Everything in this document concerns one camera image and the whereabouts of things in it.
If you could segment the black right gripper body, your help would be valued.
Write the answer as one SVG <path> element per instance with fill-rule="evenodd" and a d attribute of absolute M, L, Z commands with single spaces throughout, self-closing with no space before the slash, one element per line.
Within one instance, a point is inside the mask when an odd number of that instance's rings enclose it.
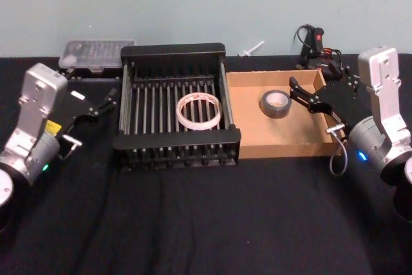
<path fill-rule="evenodd" d="M 317 112 L 325 113 L 345 126 L 355 126 L 371 116 L 353 88 L 343 82 L 331 82 L 317 91 Z"/>

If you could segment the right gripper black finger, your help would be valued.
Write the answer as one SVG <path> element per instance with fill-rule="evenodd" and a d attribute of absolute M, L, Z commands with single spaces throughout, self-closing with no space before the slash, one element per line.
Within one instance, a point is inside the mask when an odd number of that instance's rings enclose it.
<path fill-rule="evenodd" d="M 360 77 L 353 73 L 349 65 L 337 65 L 335 71 L 334 86 L 338 88 L 347 88 L 351 91 L 358 91 L 360 86 Z"/>
<path fill-rule="evenodd" d="M 318 91 L 315 93 L 309 93 L 298 83 L 295 77 L 289 78 L 289 87 L 290 98 L 300 103 L 310 113 L 324 113 L 326 115 L 332 114 L 332 105 L 327 103 Z"/>

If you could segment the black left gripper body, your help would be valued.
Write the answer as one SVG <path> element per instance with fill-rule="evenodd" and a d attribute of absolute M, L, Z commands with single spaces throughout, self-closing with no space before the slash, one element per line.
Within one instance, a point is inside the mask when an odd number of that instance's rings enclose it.
<path fill-rule="evenodd" d="M 79 124 L 96 123 L 98 118 L 97 108 L 88 99 L 80 99 L 69 91 L 64 95 L 63 101 L 51 112 L 48 124 L 62 146 L 63 135 L 67 135 Z"/>

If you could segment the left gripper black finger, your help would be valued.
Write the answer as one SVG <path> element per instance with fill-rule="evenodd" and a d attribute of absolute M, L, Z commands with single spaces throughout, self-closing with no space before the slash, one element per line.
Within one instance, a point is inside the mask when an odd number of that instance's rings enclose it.
<path fill-rule="evenodd" d="M 76 68 L 68 68 L 65 72 L 64 72 L 64 77 L 67 79 L 68 81 L 68 86 L 67 86 L 67 90 L 69 90 L 69 85 L 70 85 L 70 81 L 72 79 L 76 79 Z"/>
<path fill-rule="evenodd" d="M 117 105 L 117 101 L 115 100 L 116 94 L 117 90 L 115 88 L 112 88 L 104 98 L 102 104 L 93 108 L 93 110 L 91 111 L 91 116 L 99 117 L 112 111 Z"/>

